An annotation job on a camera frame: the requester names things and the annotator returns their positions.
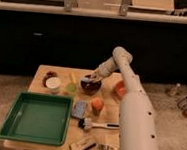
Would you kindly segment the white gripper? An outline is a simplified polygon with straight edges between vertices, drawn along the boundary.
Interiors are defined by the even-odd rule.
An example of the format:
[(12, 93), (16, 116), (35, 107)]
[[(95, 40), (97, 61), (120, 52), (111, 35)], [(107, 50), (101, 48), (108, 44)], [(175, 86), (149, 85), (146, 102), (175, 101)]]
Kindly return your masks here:
[(95, 80), (101, 80), (109, 77), (112, 74), (112, 66), (106, 63), (101, 63), (97, 69), (94, 70), (93, 78)]

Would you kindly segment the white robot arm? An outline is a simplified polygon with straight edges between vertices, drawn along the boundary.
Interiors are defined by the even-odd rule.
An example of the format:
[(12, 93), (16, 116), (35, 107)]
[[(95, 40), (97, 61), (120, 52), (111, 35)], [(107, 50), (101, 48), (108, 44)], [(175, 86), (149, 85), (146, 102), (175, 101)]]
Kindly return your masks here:
[(142, 87), (140, 79), (132, 70), (133, 56), (118, 46), (112, 56), (101, 63), (91, 74), (96, 82), (120, 70), (126, 94), (120, 102), (119, 135), (120, 150), (159, 150), (154, 119), (154, 108)]

